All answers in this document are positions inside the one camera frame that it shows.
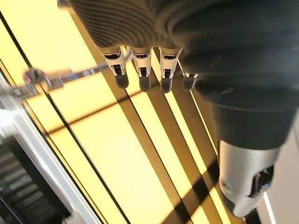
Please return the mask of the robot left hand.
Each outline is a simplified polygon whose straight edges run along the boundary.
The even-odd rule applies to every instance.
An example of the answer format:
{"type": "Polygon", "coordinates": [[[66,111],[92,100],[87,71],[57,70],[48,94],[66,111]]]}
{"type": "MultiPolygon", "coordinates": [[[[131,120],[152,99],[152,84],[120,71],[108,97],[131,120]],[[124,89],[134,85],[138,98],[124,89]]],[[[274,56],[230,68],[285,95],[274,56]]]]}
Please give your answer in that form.
{"type": "Polygon", "coordinates": [[[101,54],[127,45],[180,60],[185,87],[210,106],[221,197],[245,217],[271,184],[299,108],[296,0],[71,0],[101,54]]]}

